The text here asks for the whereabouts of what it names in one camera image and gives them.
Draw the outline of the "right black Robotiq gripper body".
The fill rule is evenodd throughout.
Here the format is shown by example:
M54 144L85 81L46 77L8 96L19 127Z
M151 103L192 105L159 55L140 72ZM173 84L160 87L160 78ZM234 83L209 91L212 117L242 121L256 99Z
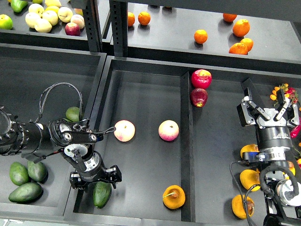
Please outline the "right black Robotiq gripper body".
M274 147L283 147L285 150L290 149L292 145L291 136L287 121L282 117L279 121L274 118L278 111L275 108L264 108L269 115L268 121L259 115L256 119L255 134L259 150L272 149Z

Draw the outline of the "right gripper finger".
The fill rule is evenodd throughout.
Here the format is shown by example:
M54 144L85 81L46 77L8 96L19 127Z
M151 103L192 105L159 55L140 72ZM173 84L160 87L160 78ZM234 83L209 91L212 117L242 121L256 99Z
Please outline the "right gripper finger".
M264 120L270 120L270 116L260 107L258 106L252 99L251 88L247 87L244 89L244 98L242 99L242 107L243 113L250 120L258 119L262 117Z
M291 104L289 98L285 97L283 89L279 89L277 92L278 109L275 116L275 121L280 121L284 114L287 114L286 125L298 126L300 124L298 107L296 104Z

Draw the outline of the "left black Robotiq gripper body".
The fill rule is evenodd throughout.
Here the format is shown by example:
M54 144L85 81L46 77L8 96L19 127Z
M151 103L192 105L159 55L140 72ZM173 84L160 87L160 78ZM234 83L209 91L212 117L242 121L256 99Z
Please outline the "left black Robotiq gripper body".
M106 182L109 183L109 174L104 166L101 155L93 152L87 160L84 160L78 151L75 154L75 161L78 164L77 177L84 182Z

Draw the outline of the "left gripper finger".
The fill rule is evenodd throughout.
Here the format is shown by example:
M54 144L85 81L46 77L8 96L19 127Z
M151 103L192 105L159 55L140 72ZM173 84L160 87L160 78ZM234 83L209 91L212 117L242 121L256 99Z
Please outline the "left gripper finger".
M113 188L117 188L117 183L122 181L122 173L117 165L111 166L105 170L105 181L112 184Z
M69 182L72 186L73 189L80 189L80 190L83 190L87 187L88 185L88 182L87 181L84 181L79 173L75 172L75 171L72 171L70 173L70 177L69 177Z

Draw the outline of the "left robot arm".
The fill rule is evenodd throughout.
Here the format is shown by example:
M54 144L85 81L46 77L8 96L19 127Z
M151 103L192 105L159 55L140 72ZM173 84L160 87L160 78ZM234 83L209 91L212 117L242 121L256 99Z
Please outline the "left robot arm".
M70 183L74 189L84 189L88 184L105 182L116 187L122 180L117 165L105 167L101 155L93 145L103 140L103 136L116 130L110 127L103 131L92 130L89 119L83 119L79 113L76 122L67 119L50 121L41 124L46 99L55 83L43 91L40 96L40 112L35 121L23 123L17 116L8 113L3 106L0 108L0 154L16 155L38 163L48 156L61 153L64 159L75 169L70 173Z

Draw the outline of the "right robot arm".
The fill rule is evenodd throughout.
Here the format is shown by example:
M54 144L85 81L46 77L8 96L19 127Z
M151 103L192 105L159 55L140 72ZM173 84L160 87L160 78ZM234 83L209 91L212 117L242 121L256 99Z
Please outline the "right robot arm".
M259 186L264 192L267 215L265 226L299 226L301 224L301 184L289 169L285 153L292 148L289 128L298 126L298 108L285 96L284 90L276 91L278 108L261 108L252 96L252 88L245 87L245 97L237 106L243 127L254 125L258 152L242 154L242 164L259 169L259 182L241 195L243 212L249 225L255 223L247 208L247 197Z

